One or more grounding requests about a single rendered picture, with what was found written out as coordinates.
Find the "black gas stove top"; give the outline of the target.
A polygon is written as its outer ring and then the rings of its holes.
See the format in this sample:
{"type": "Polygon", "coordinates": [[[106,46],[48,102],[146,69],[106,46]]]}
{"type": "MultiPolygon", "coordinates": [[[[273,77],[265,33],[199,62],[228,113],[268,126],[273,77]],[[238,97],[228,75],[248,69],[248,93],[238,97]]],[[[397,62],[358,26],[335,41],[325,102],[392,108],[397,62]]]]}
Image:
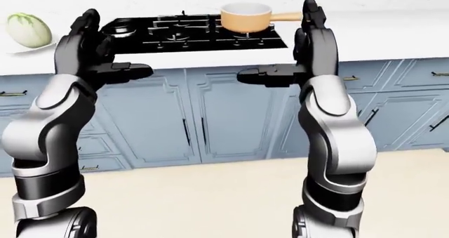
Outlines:
{"type": "Polygon", "coordinates": [[[117,54],[286,48],[274,25],[256,33],[236,33],[221,25],[218,14],[117,18],[102,27],[114,37],[117,54]]]}

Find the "pale green striped zucchini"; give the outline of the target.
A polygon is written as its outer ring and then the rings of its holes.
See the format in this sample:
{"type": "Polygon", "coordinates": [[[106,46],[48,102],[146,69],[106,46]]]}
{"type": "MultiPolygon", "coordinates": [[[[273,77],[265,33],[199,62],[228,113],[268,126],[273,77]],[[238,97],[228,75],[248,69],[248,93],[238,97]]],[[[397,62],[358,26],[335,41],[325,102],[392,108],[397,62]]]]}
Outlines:
{"type": "Polygon", "coordinates": [[[52,32],[43,20],[25,13],[8,16],[6,31],[14,41],[26,48],[41,48],[53,40],[52,32]]]}

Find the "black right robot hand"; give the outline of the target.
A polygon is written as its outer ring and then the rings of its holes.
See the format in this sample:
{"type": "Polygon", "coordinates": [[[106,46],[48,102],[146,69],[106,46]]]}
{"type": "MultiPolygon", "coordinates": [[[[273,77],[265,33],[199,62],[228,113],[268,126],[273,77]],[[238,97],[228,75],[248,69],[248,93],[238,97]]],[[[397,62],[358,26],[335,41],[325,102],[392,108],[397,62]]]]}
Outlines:
{"type": "Polygon", "coordinates": [[[326,14],[315,0],[304,0],[302,15],[301,28],[295,32],[295,66],[283,70],[243,70],[236,75],[237,81],[267,88],[286,88],[291,84],[303,86],[312,77],[337,75],[337,44],[333,31],[325,27],[326,14]]]}

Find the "orange saucepan with white inside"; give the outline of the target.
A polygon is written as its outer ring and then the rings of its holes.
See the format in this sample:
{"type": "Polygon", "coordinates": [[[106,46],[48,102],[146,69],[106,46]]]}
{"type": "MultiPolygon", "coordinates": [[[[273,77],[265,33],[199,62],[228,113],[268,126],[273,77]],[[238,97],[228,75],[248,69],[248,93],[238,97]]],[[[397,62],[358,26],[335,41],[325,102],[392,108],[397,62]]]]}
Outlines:
{"type": "Polygon", "coordinates": [[[258,3],[226,4],[220,9],[221,25],[236,33],[256,33],[264,31],[271,22],[301,20],[301,12],[273,14],[270,6],[258,3]]]}

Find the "white plate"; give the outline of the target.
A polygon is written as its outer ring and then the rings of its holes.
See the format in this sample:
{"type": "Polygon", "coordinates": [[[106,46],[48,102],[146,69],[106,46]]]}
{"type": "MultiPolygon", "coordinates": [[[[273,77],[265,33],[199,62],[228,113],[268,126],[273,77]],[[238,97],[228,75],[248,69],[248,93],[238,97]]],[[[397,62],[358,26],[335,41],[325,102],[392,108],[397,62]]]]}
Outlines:
{"type": "Polygon", "coordinates": [[[28,52],[35,52],[40,51],[45,48],[50,48],[51,46],[56,45],[55,41],[50,42],[49,44],[45,46],[41,46],[39,48],[27,48],[25,46],[21,46],[20,44],[11,44],[11,47],[7,47],[4,49],[4,53],[6,54],[21,54],[21,53],[28,53],[28,52]]]}

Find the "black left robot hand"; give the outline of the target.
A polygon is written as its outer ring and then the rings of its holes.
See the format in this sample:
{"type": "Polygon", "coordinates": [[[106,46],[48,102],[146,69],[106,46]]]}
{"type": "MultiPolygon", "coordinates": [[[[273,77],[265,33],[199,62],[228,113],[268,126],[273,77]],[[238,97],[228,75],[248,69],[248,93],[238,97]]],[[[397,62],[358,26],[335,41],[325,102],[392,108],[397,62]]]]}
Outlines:
{"type": "Polygon", "coordinates": [[[71,25],[54,55],[55,73],[75,75],[93,90],[153,75],[149,65],[114,62],[114,37],[99,31],[100,14],[91,8],[71,25]]]}

